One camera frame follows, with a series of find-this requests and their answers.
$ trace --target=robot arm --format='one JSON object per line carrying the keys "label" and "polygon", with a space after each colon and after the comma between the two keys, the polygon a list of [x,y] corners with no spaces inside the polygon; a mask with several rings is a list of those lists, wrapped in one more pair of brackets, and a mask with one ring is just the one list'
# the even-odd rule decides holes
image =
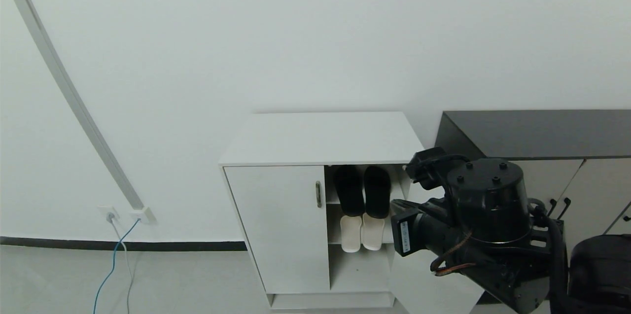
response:
{"label": "robot arm", "polygon": [[[592,302],[568,296],[563,222],[550,219],[543,202],[526,197],[523,171],[516,164],[503,159],[469,161],[431,148],[416,153],[406,173],[426,190],[442,186],[445,197],[424,204],[392,201],[399,255],[429,249],[437,255],[430,265],[436,276],[464,274],[519,314],[535,310],[546,296],[555,314],[631,312],[631,259],[617,263],[630,272],[626,278],[624,271],[615,274],[622,276],[613,281],[615,295],[593,296]],[[631,256],[631,238],[613,246],[625,245]],[[585,267],[593,269],[593,261],[579,261],[577,269]],[[577,292],[585,281],[575,281]]]}

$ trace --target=wall outlet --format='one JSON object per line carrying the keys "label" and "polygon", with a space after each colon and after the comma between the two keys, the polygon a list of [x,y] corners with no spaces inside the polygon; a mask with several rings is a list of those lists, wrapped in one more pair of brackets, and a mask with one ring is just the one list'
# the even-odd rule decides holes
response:
{"label": "wall outlet", "polygon": [[134,221],[140,218],[140,222],[142,224],[151,224],[156,221],[153,213],[151,213],[151,209],[149,209],[149,207],[147,206],[142,209],[135,209],[133,211],[130,211],[129,215],[131,215],[131,219],[133,219]]}
{"label": "wall outlet", "polygon": [[103,219],[107,220],[108,213],[112,213],[114,215],[113,219],[119,219],[118,213],[113,206],[97,206],[97,208],[103,216]]}

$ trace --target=cabinet top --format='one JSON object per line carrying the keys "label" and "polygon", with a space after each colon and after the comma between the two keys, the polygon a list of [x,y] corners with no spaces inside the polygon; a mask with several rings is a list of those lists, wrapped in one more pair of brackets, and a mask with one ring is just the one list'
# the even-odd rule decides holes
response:
{"label": "cabinet top", "polygon": [[487,157],[631,157],[631,110],[458,110],[444,115]]}
{"label": "cabinet top", "polygon": [[403,164],[420,150],[402,112],[252,114],[219,165]]}

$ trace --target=white slipper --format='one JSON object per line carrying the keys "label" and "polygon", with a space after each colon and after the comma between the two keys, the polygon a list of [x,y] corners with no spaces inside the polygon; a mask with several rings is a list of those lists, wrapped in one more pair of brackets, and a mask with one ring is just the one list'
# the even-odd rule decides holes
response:
{"label": "white slipper", "polygon": [[363,214],[363,226],[361,227],[361,243],[366,249],[377,251],[381,249],[384,237],[385,219],[377,219]]}
{"label": "white slipper", "polygon": [[361,247],[360,229],[361,217],[349,217],[344,215],[340,219],[342,250],[345,252],[357,252]]}

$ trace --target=floor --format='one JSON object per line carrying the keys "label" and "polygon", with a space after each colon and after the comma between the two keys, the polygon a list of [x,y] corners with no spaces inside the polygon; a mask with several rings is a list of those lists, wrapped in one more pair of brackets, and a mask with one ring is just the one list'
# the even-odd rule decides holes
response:
{"label": "floor", "polygon": [[[99,314],[125,314],[129,273],[122,252],[99,295]],[[130,252],[135,271],[131,314],[268,314],[248,254],[238,252]],[[90,313],[112,264],[109,251],[0,246],[0,313]],[[509,314],[502,305],[471,313]],[[388,310],[327,311],[327,314],[407,314]]]}

